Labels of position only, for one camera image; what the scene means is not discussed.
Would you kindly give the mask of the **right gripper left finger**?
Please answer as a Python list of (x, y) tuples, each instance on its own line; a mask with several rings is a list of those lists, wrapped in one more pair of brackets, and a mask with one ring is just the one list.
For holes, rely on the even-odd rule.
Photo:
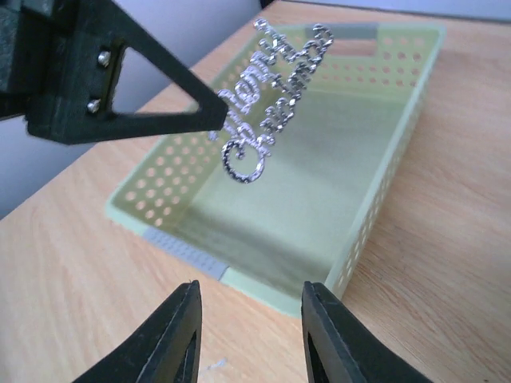
[(180, 284), (116, 349), (76, 382), (196, 382), (202, 302), (198, 281)]

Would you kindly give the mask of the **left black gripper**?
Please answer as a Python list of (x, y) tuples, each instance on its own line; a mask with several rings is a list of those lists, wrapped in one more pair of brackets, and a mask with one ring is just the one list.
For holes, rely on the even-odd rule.
[(204, 23), (166, 1), (2, 1), (1, 119), (61, 144), (217, 131), (227, 105), (178, 58)]

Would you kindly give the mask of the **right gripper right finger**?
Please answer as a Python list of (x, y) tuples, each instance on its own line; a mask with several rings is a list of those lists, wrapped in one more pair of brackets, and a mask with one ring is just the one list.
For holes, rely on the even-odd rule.
[(321, 282), (302, 292), (303, 345), (309, 382), (429, 382), (379, 341)]

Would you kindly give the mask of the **green plastic basket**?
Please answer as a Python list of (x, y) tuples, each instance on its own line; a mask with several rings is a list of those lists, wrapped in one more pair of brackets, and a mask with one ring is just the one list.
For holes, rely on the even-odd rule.
[[(296, 49), (313, 24), (273, 26)], [(347, 287), (407, 148), (444, 38), (424, 23), (326, 24), (334, 43), (262, 176), (229, 177), (223, 132), (166, 136), (112, 194), (107, 216), (202, 273), (299, 316), (303, 284)], [(262, 34), (212, 82), (234, 89)]]

